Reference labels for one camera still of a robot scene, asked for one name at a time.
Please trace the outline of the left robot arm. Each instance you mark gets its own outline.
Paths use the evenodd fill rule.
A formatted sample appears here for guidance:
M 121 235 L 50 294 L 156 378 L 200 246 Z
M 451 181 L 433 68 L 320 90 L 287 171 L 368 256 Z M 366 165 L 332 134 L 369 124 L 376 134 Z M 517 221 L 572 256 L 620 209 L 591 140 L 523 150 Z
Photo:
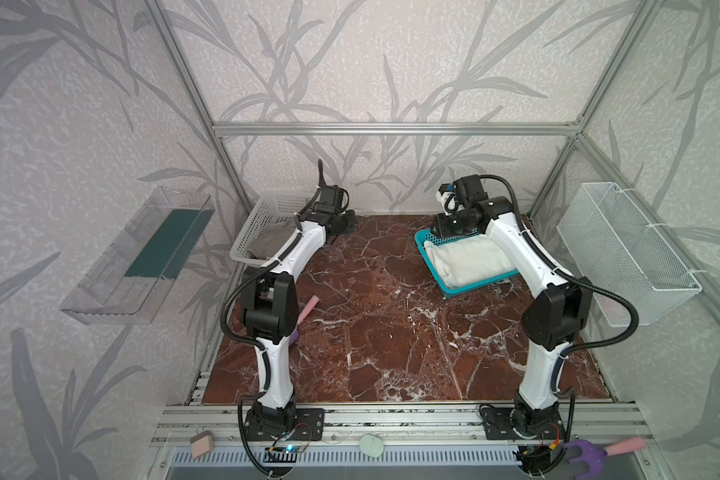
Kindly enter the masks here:
M 252 347 L 259 389 L 252 410 L 284 417 L 295 410 L 290 336 L 300 314 L 296 283 L 328 240 L 357 230 L 355 211 L 314 205 L 287 223 L 288 236 L 224 301 L 219 324 L 227 339 Z

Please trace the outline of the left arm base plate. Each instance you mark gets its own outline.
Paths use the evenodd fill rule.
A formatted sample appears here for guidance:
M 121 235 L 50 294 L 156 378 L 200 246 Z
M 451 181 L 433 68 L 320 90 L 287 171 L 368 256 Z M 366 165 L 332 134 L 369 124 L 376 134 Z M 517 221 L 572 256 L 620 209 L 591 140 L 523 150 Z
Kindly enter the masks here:
M 321 408 L 251 409 L 244 418 L 244 433 L 249 441 L 285 437 L 296 441 L 322 439 L 326 411 Z

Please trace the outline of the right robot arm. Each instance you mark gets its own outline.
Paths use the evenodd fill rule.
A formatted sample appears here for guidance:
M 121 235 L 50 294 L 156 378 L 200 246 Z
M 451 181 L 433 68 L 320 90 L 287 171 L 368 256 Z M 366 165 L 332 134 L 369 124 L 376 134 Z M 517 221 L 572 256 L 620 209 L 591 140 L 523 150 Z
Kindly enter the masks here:
M 573 398 L 559 387 L 563 366 L 574 352 L 619 344 L 639 326 L 639 313 L 622 296 L 576 277 L 554 260 L 522 219 L 517 196 L 503 177 L 473 174 L 442 184 L 437 199 L 443 211 L 433 220 L 438 238 L 484 237 L 503 252 L 528 286 L 533 301 L 521 317 L 529 340 L 526 372 L 514 399 L 513 421 L 524 436 L 551 422 L 559 400 Z M 577 344 L 593 297 L 617 302 L 629 315 L 628 326 L 605 340 Z

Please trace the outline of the grey towel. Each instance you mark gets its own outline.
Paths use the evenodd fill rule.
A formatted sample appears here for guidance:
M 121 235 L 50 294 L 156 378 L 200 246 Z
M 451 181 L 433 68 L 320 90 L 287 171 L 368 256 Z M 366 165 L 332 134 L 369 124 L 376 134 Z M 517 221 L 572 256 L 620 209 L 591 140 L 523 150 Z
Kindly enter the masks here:
M 246 247 L 245 252 L 252 259 L 269 260 L 287 247 L 292 242 L 291 237 L 299 230 L 295 220 L 265 225 Z

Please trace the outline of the white towel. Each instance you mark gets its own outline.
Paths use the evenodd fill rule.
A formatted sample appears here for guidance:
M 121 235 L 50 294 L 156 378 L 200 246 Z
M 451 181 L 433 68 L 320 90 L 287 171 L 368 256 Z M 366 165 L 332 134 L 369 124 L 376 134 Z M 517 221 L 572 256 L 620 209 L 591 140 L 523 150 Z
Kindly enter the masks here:
M 427 259 L 446 288 L 456 290 L 516 270 L 509 257 L 486 235 L 441 245 L 423 243 Z

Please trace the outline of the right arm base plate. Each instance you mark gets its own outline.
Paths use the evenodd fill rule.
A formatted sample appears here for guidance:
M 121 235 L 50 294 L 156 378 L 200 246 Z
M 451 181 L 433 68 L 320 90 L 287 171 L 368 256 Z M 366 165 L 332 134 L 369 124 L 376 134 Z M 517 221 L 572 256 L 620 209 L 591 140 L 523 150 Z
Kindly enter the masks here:
M 559 413 L 559 405 L 534 410 L 524 404 L 502 407 L 482 404 L 478 415 L 488 440 L 566 440 L 568 428 Z

